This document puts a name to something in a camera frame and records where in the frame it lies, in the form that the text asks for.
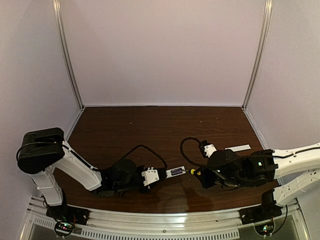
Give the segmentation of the white remote control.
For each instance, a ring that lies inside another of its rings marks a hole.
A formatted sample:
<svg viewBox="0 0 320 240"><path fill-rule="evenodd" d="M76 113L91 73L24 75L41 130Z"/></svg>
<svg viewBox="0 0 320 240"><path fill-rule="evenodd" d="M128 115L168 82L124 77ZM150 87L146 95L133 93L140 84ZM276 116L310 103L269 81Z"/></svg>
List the white remote control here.
<svg viewBox="0 0 320 240"><path fill-rule="evenodd" d="M161 180L180 176L186 173L186 169L184 166L176 167L172 169L157 168L156 170Z"/></svg>

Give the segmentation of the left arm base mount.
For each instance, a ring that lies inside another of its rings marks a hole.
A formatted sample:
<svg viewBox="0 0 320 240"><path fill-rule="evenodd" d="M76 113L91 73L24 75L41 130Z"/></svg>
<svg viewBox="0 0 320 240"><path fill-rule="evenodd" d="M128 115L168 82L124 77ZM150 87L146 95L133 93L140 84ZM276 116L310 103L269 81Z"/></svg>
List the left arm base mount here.
<svg viewBox="0 0 320 240"><path fill-rule="evenodd" d="M66 221L78 225L86 225L90 211L85 208L69 205L47 206L46 216L54 220Z"/></svg>

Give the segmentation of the white battery cover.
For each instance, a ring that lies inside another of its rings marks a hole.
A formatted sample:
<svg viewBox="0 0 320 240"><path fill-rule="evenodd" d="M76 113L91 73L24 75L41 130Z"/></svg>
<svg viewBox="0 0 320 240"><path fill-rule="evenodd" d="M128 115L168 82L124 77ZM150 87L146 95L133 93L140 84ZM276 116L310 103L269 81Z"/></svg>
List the white battery cover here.
<svg viewBox="0 0 320 240"><path fill-rule="evenodd" d="M241 151L247 151L250 150L251 146L249 144L244 145L238 145L238 146L232 146L232 147L226 147L225 150L232 150L234 152L241 152Z"/></svg>

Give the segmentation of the yellow handled screwdriver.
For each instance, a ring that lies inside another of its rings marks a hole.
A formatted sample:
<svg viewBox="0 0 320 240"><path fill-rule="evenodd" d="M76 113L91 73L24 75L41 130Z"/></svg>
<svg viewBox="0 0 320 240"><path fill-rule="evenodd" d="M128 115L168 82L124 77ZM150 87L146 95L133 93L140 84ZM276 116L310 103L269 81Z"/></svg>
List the yellow handled screwdriver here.
<svg viewBox="0 0 320 240"><path fill-rule="evenodd" d="M186 173L189 173L191 175L198 175L200 176L201 175L201 171L199 169L189 169L189 170L185 170Z"/></svg>

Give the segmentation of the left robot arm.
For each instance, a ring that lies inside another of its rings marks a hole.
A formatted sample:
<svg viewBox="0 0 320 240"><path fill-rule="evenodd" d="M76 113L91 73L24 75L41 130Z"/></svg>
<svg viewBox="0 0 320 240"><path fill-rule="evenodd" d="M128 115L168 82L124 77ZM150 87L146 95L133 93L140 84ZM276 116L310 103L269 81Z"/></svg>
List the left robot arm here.
<svg viewBox="0 0 320 240"><path fill-rule="evenodd" d="M126 155L105 169L94 167L65 141L59 127L36 130L23 136L16 153L19 169L28 174L47 205L60 207L66 196L55 180L52 168L59 169L99 197L111 197L131 189L147 192L152 184L166 178L166 167L136 165Z"/></svg>

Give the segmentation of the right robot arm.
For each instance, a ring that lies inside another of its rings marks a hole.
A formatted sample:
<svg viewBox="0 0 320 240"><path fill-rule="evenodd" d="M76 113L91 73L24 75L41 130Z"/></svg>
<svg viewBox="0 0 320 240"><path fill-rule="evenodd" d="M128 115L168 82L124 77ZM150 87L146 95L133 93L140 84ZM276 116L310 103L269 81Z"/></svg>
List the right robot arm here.
<svg viewBox="0 0 320 240"><path fill-rule="evenodd" d="M239 189L260 187L290 174L300 175L273 189L271 201L283 207L320 185L320 145L267 149L238 155L231 149L206 151L207 163L193 171L205 189L215 185Z"/></svg>

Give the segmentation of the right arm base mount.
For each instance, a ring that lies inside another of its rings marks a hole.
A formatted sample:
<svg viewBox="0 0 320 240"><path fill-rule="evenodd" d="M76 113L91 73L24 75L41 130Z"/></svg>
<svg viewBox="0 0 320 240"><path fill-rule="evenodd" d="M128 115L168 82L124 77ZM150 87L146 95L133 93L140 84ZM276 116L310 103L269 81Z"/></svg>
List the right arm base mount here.
<svg viewBox="0 0 320 240"><path fill-rule="evenodd" d="M271 203L267 205L261 204L253 207L242 208L238 212L242 224L247 225L281 216L282 209L283 207Z"/></svg>

